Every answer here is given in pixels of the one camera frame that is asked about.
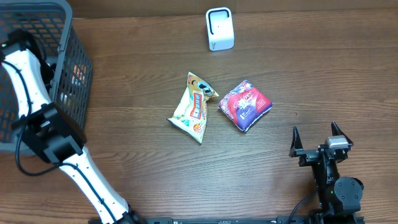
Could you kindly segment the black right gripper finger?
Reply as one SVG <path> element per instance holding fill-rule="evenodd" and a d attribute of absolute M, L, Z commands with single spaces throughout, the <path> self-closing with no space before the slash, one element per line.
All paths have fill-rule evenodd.
<path fill-rule="evenodd" d="M 353 145 L 353 141 L 338 127 L 335 121 L 331 123 L 331 131 L 333 136 L 344 136 L 349 145 Z"/>
<path fill-rule="evenodd" d="M 294 149 L 294 150 L 302 150 L 303 149 L 299 131 L 296 126 L 293 127 L 293 136 L 292 136 L 292 143 L 291 143 L 290 148 Z"/>

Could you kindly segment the red purple pad package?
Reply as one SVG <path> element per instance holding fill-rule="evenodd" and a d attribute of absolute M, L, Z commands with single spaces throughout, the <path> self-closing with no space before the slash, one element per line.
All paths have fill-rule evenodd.
<path fill-rule="evenodd" d="M 270 99 L 251 82 L 243 80 L 221 99 L 218 108 L 240 131 L 246 133 L 272 106 Z"/>

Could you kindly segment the yellow snack bag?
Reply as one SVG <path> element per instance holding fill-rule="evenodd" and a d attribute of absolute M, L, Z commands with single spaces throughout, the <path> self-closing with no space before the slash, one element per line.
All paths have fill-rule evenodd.
<path fill-rule="evenodd" d="M 218 96 L 208 82 L 188 72 L 187 87 L 173 116 L 167 121 L 201 144 L 207 123 L 207 101 Z"/>

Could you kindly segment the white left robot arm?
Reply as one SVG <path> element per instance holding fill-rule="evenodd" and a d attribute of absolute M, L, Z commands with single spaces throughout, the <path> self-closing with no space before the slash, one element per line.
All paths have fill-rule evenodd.
<path fill-rule="evenodd" d="M 94 206 L 100 223 L 145 223 L 97 168 L 83 130 L 50 99 L 54 70 L 38 43 L 30 32 L 16 29 L 1 46 L 1 66 L 11 79 L 19 108 L 19 119 L 11 125 L 17 138 L 17 168 L 35 175 L 21 165 L 20 148 L 25 144 L 52 165 L 49 171 L 60 169 L 74 181 Z"/>

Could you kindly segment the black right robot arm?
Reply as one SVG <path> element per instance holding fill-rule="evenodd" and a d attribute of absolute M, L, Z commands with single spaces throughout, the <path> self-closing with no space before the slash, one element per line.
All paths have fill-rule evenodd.
<path fill-rule="evenodd" d="M 354 177 L 340 176 L 337 163 L 348 158 L 353 141 L 331 123 L 332 135 L 316 149 L 305 150 L 296 126 L 292 131 L 289 156 L 298 157 L 300 167 L 312 168 L 320 209 L 309 213 L 312 223 L 357 223 L 355 213 L 360 211 L 364 185 Z"/>

